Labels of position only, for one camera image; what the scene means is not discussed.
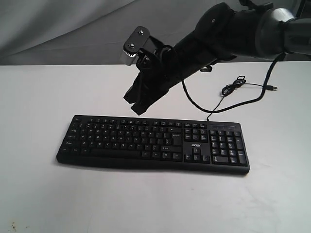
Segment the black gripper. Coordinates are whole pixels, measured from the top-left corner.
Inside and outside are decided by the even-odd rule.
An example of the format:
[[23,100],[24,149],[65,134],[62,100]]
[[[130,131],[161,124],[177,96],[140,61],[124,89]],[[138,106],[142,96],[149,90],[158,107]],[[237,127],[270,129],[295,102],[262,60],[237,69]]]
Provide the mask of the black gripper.
[[182,40],[173,47],[149,40],[139,48],[139,75],[123,98],[142,115],[170,88],[217,62],[217,54],[197,40]]

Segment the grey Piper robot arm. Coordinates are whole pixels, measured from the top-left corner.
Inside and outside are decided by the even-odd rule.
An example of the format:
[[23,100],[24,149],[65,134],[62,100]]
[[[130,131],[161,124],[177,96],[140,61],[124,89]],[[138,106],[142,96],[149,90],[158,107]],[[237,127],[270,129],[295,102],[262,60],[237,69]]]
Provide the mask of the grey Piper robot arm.
[[311,21],[272,3],[241,1],[235,11],[222,2],[208,9],[195,29],[175,46],[162,43],[139,26],[123,45],[126,64],[139,70],[124,99],[141,115],[173,86],[204,68],[238,56],[271,60],[311,52]]

